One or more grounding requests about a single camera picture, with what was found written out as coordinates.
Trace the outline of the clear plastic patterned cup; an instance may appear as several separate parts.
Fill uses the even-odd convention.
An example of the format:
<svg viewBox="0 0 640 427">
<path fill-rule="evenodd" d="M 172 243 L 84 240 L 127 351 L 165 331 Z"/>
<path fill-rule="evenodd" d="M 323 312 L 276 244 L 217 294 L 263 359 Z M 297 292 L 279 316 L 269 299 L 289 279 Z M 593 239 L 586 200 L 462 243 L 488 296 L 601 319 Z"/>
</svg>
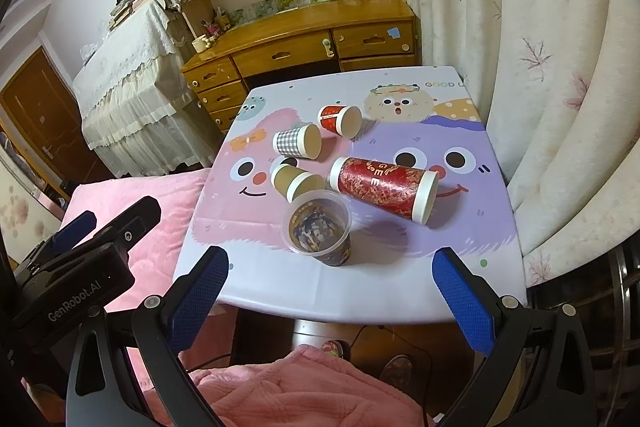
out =
<svg viewBox="0 0 640 427">
<path fill-rule="evenodd" d="M 344 197 L 317 190 L 298 196 L 288 206 L 282 237 L 293 253 L 340 267 L 352 253 L 351 229 L 352 215 Z"/>
</svg>

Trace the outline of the brown paper cup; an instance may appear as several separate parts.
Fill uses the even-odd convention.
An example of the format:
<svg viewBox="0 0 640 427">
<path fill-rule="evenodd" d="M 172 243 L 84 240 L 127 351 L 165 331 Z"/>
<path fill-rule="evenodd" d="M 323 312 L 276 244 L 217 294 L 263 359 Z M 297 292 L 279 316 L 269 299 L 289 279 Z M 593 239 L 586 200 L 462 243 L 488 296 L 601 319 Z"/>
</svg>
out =
<svg viewBox="0 0 640 427">
<path fill-rule="evenodd" d="M 287 202 L 293 202 L 307 192 L 323 190 L 326 180 L 320 174 L 282 164 L 271 173 L 271 184 Z"/>
</svg>

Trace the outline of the grey checkered paper cup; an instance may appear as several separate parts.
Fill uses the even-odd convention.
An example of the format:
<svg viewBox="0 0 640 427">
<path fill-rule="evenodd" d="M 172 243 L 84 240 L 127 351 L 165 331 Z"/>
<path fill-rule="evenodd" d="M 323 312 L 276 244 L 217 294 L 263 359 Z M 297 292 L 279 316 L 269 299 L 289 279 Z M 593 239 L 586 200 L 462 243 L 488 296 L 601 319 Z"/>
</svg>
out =
<svg viewBox="0 0 640 427">
<path fill-rule="evenodd" d="M 278 131 L 273 135 L 272 147 L 282 156 L 315 160 L 322 149 L 320 129 L 315 124 L 303 124 Z"/>
</svg>

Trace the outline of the tall red paper cup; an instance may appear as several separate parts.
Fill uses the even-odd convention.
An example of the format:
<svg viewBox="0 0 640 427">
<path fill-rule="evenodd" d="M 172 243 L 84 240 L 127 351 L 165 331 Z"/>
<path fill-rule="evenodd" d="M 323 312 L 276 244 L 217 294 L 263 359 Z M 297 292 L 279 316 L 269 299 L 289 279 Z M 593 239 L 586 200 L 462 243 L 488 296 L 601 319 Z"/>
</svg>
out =
<svg viewBox="0 0 640 427">
<path fill-rule="evenodd" d="M 359 202 L 426 225 L 438 189 L 436 173 L 356 157 L 336 158 L 329 172 L 332 190 Z"/>
</svg>

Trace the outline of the small red paper cup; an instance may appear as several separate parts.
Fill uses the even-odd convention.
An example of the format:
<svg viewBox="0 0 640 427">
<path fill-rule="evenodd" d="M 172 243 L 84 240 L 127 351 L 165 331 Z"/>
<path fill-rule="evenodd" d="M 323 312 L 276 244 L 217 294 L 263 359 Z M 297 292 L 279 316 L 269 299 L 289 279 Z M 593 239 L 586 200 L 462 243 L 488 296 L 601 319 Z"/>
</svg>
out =
<svg viewBox="0 0 640 427">
<path fill-rule="evenodd" d="M 361 129 L 362 115 L 357 106 L 326 105 L 319 110 L 318 123 L 327 132 L 351 140 Z"/>
</svg>

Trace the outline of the pink blanket on bed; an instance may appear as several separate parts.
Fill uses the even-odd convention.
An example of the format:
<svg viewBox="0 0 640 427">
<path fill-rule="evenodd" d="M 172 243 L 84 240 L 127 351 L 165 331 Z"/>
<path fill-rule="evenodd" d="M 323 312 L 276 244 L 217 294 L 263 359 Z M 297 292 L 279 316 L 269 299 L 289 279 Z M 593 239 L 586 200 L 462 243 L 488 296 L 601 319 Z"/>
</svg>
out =
<svg viewBox="0 0 640 427">
<path fill-rule="evenodd" d="M 107 312 L 134 309 L 146 297 L 166 294 L 208 174 L 205 168 L 169 176 L 113 179 L 76 188 L 62 225 L 90 211 L 96 216 L 96 229 L 101 230 L 121 213 L 127 213 L 116 230 L 122 243 L 129 246 L 128 265 L 134 285 L 109 303 Z"/>
</svg>

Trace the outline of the brown wooden door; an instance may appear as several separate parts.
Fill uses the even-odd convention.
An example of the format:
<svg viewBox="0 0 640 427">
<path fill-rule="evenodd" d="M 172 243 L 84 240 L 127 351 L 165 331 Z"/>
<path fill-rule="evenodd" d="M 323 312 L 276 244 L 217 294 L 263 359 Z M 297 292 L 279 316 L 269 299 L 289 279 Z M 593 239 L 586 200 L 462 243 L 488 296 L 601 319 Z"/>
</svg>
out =
<svg viewBox="0 0 640 427">
<path fill-rule="evenodd" d="M 58 186 L 63 194 L 72 194 L 80 184 L 113 178 L 114 174 L 88 147 L 77 103 L 43 49 L 36 49 L 2 88 L 1 107 L 22 138 L 60 179 Z"/>
</svg>

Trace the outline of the lace covered piano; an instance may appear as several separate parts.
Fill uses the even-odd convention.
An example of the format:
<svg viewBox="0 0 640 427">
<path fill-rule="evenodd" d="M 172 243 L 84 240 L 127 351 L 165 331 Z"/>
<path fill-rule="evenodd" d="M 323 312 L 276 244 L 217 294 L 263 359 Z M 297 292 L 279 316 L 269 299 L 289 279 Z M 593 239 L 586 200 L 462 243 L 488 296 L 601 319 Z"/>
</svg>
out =
<svg viewBox="0 0 640 427">
<path fill-rule="evenodd" d="M 193 56 L 191 40 L 181 15 L 150 0 L 76 75 L 82 135 L 116 178 L 213 164 L 221 132 L 181 72 Z"/>
</svg>

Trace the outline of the pink robe on lap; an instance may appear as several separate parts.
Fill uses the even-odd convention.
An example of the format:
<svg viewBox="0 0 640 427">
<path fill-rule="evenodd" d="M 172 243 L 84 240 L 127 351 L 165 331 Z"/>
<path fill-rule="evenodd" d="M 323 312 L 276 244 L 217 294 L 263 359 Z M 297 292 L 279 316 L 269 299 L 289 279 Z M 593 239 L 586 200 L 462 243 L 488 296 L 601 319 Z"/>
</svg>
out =
<svg viewBox="0 0 640 427">
<path fill-rule="evenodd" d="M 191 379 L 227 426 L 434 424 L 408 395 L 308 345 L 272 363 L 199 369 Z"/>
</svg>

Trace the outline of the patterned slipper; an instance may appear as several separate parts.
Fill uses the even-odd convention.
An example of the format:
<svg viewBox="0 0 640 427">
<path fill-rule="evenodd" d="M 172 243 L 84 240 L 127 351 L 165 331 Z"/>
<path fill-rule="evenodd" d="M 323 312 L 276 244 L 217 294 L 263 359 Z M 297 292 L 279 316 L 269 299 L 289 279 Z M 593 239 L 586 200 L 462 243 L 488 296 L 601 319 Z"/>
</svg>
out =
<svg viewBox="0 0 640 427">
<path fill-rule="evenodd" d="M 349 347 L 342 340 L 329 339 L 322 343 L 320 350 L 331 357 L 343 360 L 349 359 Z"/>
</svg>

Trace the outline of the yellow mug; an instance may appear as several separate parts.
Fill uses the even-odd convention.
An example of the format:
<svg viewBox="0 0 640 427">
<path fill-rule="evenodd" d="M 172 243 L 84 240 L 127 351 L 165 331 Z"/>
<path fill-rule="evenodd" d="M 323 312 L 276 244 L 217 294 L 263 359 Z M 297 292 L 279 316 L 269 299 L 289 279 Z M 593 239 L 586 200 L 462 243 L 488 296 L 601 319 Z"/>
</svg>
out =
<svg viewBox="0 0 640 427">
<path fill-rule="evenodd" d="M 206 35 L 198 36 L 192 41 L 192 46 L 196 53 L 204 53 L 209 50 L 212 45 L 213 41 Z"/>
</svg>

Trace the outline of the cartoon printed tablecloth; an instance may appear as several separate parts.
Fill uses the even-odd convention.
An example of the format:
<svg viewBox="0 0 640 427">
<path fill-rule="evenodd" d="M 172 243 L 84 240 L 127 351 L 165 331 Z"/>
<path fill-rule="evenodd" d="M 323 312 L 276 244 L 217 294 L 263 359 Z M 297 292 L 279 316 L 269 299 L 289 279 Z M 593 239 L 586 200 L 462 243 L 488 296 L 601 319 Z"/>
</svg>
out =
<svg viewBox="0 0 640 427">
<path fill-rule="evenodd" d="M 346 198 L 352 252 L 330 267 L 296 251 L 291 214 L 273 187 L 284 163 L 281 131 L 317 121 L 326 106 L 356 106 L 355 139 L 324 132 L 322 152 L 298 167 L 329 176 L 341 157 L 393 162 L 434 173 L 425 223 Z M 224 303 L 280 317 L 354 324 L 446 321 L 432 277 L 434 252 L 453 249 L 500 295 L 526 296 L 525 271 L 508 193 L 484 124 L 456 70 L 413 66 L 342 72 L 250 91 L 210 169 L 175 272 L 188 273 L 210 246 L 227 251 Z"/>
</svg>

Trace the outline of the wooden desk with drawers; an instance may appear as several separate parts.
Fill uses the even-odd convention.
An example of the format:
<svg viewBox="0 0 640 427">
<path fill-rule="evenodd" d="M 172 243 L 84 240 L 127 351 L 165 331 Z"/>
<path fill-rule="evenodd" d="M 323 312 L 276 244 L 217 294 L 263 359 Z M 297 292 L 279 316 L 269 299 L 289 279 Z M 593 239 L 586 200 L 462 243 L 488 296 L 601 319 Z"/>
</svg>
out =
<svg viewBox="0 0 640 427">
<path fill-rule="evenodd" d="M 292 9 L 235 28 L 182 68 L 227 133 L 250 89 L 329 72 L 419 63 L 416 16 L 402 0 L 344 0 Z"/>
</svg>

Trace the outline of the white floral curtain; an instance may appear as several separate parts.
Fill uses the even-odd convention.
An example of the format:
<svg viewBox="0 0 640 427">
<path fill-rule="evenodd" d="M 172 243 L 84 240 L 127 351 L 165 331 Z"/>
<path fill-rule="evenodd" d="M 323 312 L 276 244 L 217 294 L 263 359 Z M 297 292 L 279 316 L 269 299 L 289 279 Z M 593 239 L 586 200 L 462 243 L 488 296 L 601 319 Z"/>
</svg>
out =
<svg viewBox="0 0 640 427">
<path fill-rule="evenodd" d="M 460 75 L 535 286 L 639 228 L 639 0 L 407 0 L 422 61 Z"/>
</svg>

